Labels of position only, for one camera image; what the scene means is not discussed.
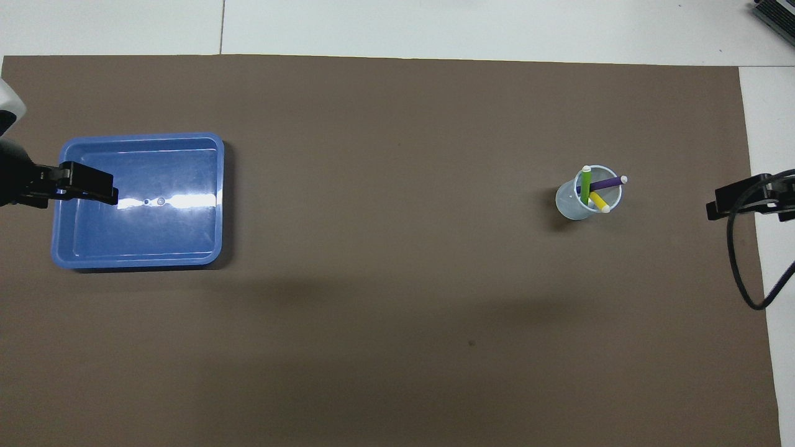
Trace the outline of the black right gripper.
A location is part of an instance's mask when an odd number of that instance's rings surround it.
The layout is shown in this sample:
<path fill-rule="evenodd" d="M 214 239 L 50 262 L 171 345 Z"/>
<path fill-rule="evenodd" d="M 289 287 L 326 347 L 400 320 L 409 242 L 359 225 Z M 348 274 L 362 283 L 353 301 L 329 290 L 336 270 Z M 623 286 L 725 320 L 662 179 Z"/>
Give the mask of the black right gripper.
<path fill-rule="evenodd" d="M 758 182 L 770 180 L 771 174 L 758 174 L 714 190 L 714 200 L 706 204 L 707 220 L 728 217 L 739 198 Z M 738 214 L 775 214 L 781 223 L 794 220 L 794 175 L 783 176 L 753 190 L 740 204 Z"/>

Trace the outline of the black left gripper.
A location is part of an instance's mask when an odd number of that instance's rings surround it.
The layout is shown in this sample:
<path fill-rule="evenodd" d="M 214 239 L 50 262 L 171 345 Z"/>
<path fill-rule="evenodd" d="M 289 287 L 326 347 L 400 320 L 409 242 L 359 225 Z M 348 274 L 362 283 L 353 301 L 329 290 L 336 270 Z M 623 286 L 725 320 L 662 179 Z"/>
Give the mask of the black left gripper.
<path fill-rule="evenodd" d="M 88 200 L 117 205 L 114 176 L 75 161 L 57 167 L 36 165 L 25 150 L 1 139 L 1 206 L 47 209 L 47 200 Z"/>

